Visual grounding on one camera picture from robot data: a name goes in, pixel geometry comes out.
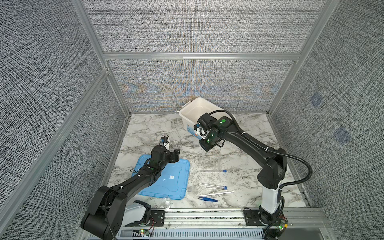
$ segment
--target marble tabletop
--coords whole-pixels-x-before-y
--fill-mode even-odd
[[[242,129],[259,141],[278,148],[276,137],[265,114],[235,114]],[[119,155],[116,159],[108,186],[116,185],[131,177],[139,157],[151,154],[160,137],[168,134],[171,138],[170,150],[180,148],[180,158],[190,162],[187,192],[182,200],[172,200],[171,208],[212,208],[212,207],[258,207],[262,201],[262,186],[257,180],[261,167],[248,154],[230,142],[222,148],[215,147],[205,152],[198,139],[187,132],[178,114],[134,114],[129,122]],[[202,169],[227,169],[227,173],[202,173]],[[288,169],[283,182],[293,181]],[[217,195],[218,202],[198,200],[202,194],[218,192],[206,190],[200,182],[228,186],[231,194]],[[305,207],[296,185],[283,188],[285,207]],[[162,199],[136,195],[152,208],[162,208]]]

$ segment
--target blue label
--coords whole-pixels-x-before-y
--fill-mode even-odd
[[[193,127],[187,127],[187,130],[193,136],[197,137],[198,139],[202,139],[202,137],[200,137],[200,135],[196,133],[196,131],[193,129]]]

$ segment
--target blue spot on wall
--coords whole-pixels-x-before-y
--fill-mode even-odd
[[[310,102],[312,103],[312,105],[317,108],[318,106],[320,106],[321,102],[323,101],[323,97],[320,95],[319,92],[316,92],[310,99]]]
[[[345,127],[339,127],[336,131],[334,131],[333,136],[336,138],[340,145],[346,144],[352,138]]]

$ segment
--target white plastic bin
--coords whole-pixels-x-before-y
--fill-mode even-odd
[[[183,119],[184,129],[198,139],[201,139],[202,137],[197,131],[193,129],[193,126],[197,124],[197,120],[204,113],[210,113],[219,109],[222,108],[219,108],[204,98],[196,98],[193,101],[187,102],[179,111],[179,115]],[[212,116],[216,119],[219,119],[222,116],[227,116],[230,118],[230,116],[226,113],[214,113]]]

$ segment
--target robotic arm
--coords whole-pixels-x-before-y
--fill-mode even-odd
[[[81,221],[82,229],[103,240],[111,240],[121,226],[136,221],[143,225],[149,222],[150,205],[141,201],[127,207],[126,204],[138,192],[155,183],[168,163],[179,161],[180,149],[170,152],[163,145],[152,149],[151,158],[135,176],[113,187],[101,186],[97,190]]]
[[[245,132],[240,132],[234,121],[226,116],[217,120],[210,114],[205,113],[197,122],[198,124],[194,126],[194,129],[197,130],[198,128],[202,128],[204,132],[207,133],[206,137],[199,141],[201,147],[206,152],[214,146],[222,147],[225,141],[229,141],[249,154],[262,167],[262,170],[257,175],[257,179],[263,186],[263,199],[259,210],[259,217],[265,225],[273,223],[279,213],[279,186],[284,179],[286,172],[286,157],[277,155],[271,151],[267,152],[254,143],[257,143],[264,148],[271,149],[274,152],[282,154],[285,154],[286,152],[282,148],[275,150],[252,136],[249,136],[250,140],[254,142],[252,143],[243,136]],[[223,144],[220,146],[218,143],[221,140],[223,140]]]

